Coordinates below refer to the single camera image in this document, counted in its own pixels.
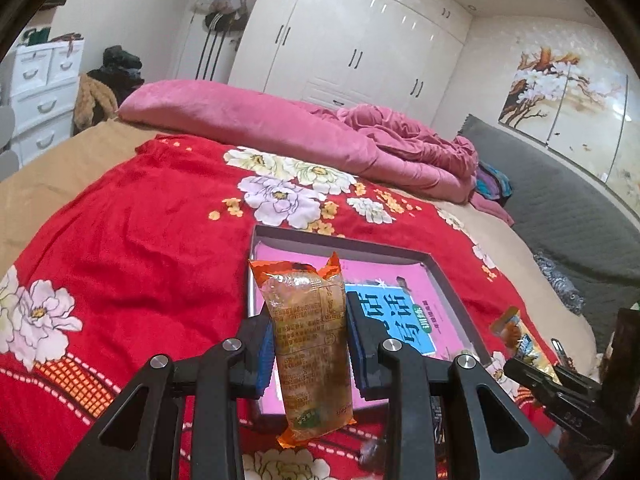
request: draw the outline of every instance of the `red blanket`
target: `red blanket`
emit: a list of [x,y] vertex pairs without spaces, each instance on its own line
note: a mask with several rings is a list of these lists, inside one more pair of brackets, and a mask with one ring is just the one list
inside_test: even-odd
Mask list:
[[[517,385],[495,370],[504,346],[488,326],[516,305],[542,339],[457,219],[331,168],[159,136],[53,215],[0,283],[0,431],[36,473],[55,475],[150,356],[187,358],[235,334],[257,220],[431,253],[515,396]],[[253,480],[279,478],[267,475],[274,468],[296,478],[364,476],[360,444],[382,431],[359,424],[281,451],[252,429],[244,405],[239,413]]]

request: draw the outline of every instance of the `food package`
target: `food package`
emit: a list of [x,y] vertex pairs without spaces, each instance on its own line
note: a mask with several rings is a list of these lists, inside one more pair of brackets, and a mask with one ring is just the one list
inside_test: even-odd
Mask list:
[[556,383],[560,384],[549,359],[546,358],[542,348],[520,319],[520,311],[517,307],[510,306],[491,324],[489,330],[502,339],[510,352],[510,357],[521,359],[526,364],[551,376]]
[[333,254],[322,269],[292,262],[250,262],[273,319],[278,376],[289,427],[282,447],[351,422],[344,281]]

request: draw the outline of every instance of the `white wall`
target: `white wall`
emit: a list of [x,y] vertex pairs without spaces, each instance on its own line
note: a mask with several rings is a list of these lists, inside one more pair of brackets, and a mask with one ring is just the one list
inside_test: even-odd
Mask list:
[[174,70],[189,0],[68,0],[56,10],[51,37],[80,32],[86,39],[82,72],[99,68],[105,48],[121,44],[142,60],[147,82]]
[[520,54],[531,45],[548,45],[589,57],[600,66],[635,74],[608,30],[551,18],[495,16],[474,18],[458,64],[431,126],[445,139],[455,137],[473,114],[492,126],[511,88]]

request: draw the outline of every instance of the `blue book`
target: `blue book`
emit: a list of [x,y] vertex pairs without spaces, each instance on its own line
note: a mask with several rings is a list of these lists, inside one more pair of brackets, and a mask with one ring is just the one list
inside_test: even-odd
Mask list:
[[347,292],[357,292],[365,316],[385,324],[390,337],[414,347],[422,355],[431,355],[436,347],[431,325],[421,307],[399,286],[345,283]]

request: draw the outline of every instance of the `metal screw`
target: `metal screw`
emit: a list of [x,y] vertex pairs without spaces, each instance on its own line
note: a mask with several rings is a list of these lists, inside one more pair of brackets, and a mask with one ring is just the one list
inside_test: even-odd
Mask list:
[[166,355],[154,355],[151,358],[151,367],[152,368],[164,368],[169,363],[169,358]]
[[398,339],[385,339],[382,343],[382,347],[385,350],[389,350],[390,352],[397,352],[402,348],[402,343],[398,341]]
[[456,358],[456,361],[458,362],[458,366],[466,368],[467,370],[469,370],[469,369],[473,368],[474,366],[476,366],[476,360],[473,358],[473,356],[471,356],[469,354],[459,355]]
[[232,337],[231,339],[225,339],[222,343],[222,348],[229,352],[233,352],[234,350],[238,350],[242,346],[242,341]]

